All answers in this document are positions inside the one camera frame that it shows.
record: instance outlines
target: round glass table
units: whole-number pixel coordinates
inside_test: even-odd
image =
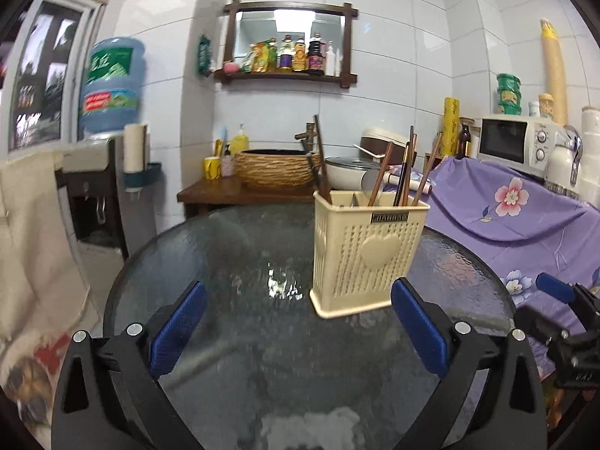
[[[317,316],[313,239],[312,205],[231,207],[159,235],[116,279],[104,336],[145,323],[191,281],[205,284],[206,313],[160,384],[207,450],[391,449],[436,387],[391,308]],[[437,231],[424,229],[407,278],[452,320],[511,328],[500,279]],[[466,430],[483,381],[448,442]]]

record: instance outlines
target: label on basket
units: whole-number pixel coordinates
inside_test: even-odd
[[[404,213],[373,213],[371,215],[371,223],[397,223],[408,221],[408,219],[408,211]]]

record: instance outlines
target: metal bolt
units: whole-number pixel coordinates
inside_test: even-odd
[[[464,321],[459,321],[457,324],[455,324],[454,329],[462,335],[466,335],[471,331],[469,323],[465,323]]]
[[[520,342],[525,340],[525,333],[523,332],[523,330],[520,330],[518,328],[512,331],[512,336]]]
[[[83,340],[85,340],[86,336],[87,335],[83,330],[79,330],[79,332],[75,332],[75,334],[73,335],[73,341],[75,343],[82,342]]]
[[[127,335],[136,336],[142,333],[143,327],[139,323],[132,323],[127,327]]]

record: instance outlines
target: basket base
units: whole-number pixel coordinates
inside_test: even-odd
[[[351,314],[362,313],[363,311],[371,311],[372,309],[386,308],[392,305],[392,299],[381,301],[379,303],[371,303],[368,305],[355,306],[354,308],[336,309],[334,311],[323,311],[321,303],[313,290],[310,290],[310,300],[313,302],[314,310],[321,318],[338,318],[340,316],[348,316]]]

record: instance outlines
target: blue gripper pad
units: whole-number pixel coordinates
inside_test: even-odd
[[[542,272],[538,275],[538,277],[535,279],[535,285],[539,290],[549,294],[565,304],[571,303],[575,300],[575,291],[570,285],[559,281],[554,276],[546,274],[545,272]]]
[[[448,344],[400,279],[392,284],[392,306],[425,368],[443,378],[448,372]]]
[[[205,311],[206,288],[198,282],[150,345],[149,371],[152,377],[158,378],[173,370]]]

